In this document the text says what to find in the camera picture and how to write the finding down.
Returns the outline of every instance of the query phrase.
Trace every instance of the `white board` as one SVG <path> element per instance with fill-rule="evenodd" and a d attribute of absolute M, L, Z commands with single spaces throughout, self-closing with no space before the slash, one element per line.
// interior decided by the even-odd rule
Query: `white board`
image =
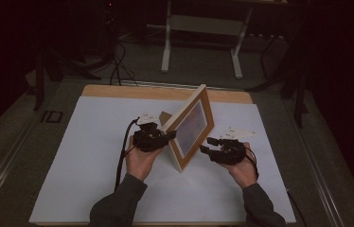
<path fill-rule="evenodd" d="M 143 112 L 175 113 L 183 101 L 80 97 L 40 191 L 30 222 L 87 223 L 92 206 L 111 194 L 125 130 Z M 255 104 L 212 102 L 219 138 L 228 127 L 255 131 L 249 142 L 257 156 L 259 184 L 287 222 L 294 213 Z M 139 130 L 132 127 L 130 134 Z M 180 173 L 165 148 L 145 183 L 149 186 L 134 223 L 234 223 L 245 221 L 241 190 L 227 170 L 199 151 Z"/>

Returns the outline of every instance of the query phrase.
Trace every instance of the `table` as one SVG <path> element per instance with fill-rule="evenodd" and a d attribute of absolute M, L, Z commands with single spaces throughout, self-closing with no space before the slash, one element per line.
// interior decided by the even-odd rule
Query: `table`
<path fill-rule="evenodd" d="M 29 221 L 41 226 L 86 224 L 92 205 L 113 192 L 118 155 L 128 123 L 144 109 L 150 109 L 152 114 L 173 113 L 192 92 L 153 87 L 85 87 Z M 239 119 L 239 122 L 234 120 L 236 127 L 255 131 L 257 136 L 246 141 L 258 150 L 258 182 L 270 195 L 275 210 L 286 221 L 295 222 L 251 97 L 243 92 L 209 91 L 209 99 L 215 120 L 209 136 L 215 137 L 226 130 L 226 124 L 234 119 Z M 197 152 L 180 173 L 169 152 L 165 148 L 156 158 L 134 225 L 233 225 L 245 221 L 241 190 L 224 168 Z"/>
<path fill-rule="evenodd" d="M 184 30 L 184 31 L 237 36 L 238 37 L 237 43 L 235 47 L 231 49 L 231 58 L 232 58 L 234 72 L 235 72 L 235 77 L 237 79 L 242 79 L 241 67 L 239 64 L 239 50 L 241 48 L 242 41 L 245 37 L 248 25 L 250 23 L 254 8 L 256 6 L 262 6 L 262 5 L 273 5 L 278 7 L 297 7 L 297 8 L 304 7 L 304 4 L 293 3 L 293 1 L 287 1 L 287 0 L 281 0 L 281 1 L 232 0 L 231 2 L 241 3 L 243 6 L 248 7 L 243 21 L 174 14 L 171 11 L 172 0 L 168 0 L 167 20 L 166 20 L 166 41 L 165 41 L 165 49 L 163 52 L 161 71 L 164 73 L 168 72 L 170 49 L 171 49 L 171 44 L 170 44 L 171 31 Z"/>

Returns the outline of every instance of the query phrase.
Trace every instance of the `sleeve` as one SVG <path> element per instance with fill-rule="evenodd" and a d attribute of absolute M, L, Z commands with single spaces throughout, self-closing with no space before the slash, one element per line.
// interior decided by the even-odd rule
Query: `sleeve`
<path fill-rule="evenodd" d="M 116 192 L 92 207 L 89 226 L 132 226 L 136 206 L 147 187 L 134 176 L 126 174 Z"/>
<path fill-rule="evenodd" d="M 286 225 L 285 219 L 274 211 L 272 201 L 258 183 L 244 188 L 242 195 L 247 212 L 246 222 L 249 227 Z"/>

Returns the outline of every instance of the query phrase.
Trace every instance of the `person's left hand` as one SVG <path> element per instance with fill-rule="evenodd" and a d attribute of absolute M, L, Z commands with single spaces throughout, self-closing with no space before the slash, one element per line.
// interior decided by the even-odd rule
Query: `person's left hand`
<path fill-rule="evenodd" d="M 133 145 L 133 136 L 130 137 L 130 146 L 126 150 L 127 173 L 133 175 L 142 182 L 150 175 L 151 168 L 156 156 L 162 152 L 163 148 L 152 152 L 144 152 Z"/>

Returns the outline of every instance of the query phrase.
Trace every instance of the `hand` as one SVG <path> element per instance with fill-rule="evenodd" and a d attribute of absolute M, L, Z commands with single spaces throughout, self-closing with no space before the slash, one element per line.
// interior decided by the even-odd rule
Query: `hand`
<path fill-rule="evenodd" d="M 162 152 L 163 148 L 152 152 L 143 152 L 133 145 L 133 137 L 130 137 L 130 146 L 127 149 L 126 163 L 127 173 L 133 175 L 142 182 L 150 175 L 150 170 L 156 156 Z"/>
<path fill-rule="evenodd" d="M 252 152 L 249 150 L 250 144 L 244 143 L 246 147 L 246 152 L 249 157 L 253 160 L 255 159 Z M 226 165 L 226 164 L 219 164 L 225 168 L 227 168 L 230 175 L 233 177 L 234 181 L 243 189 L 249 185 L 252 185 L 257 182 L 257 174 L 255 171 L 255 167 L 253 164 L 248 160 L 248 158 L 244 158 L 240 163 L 235 165 Z"/>

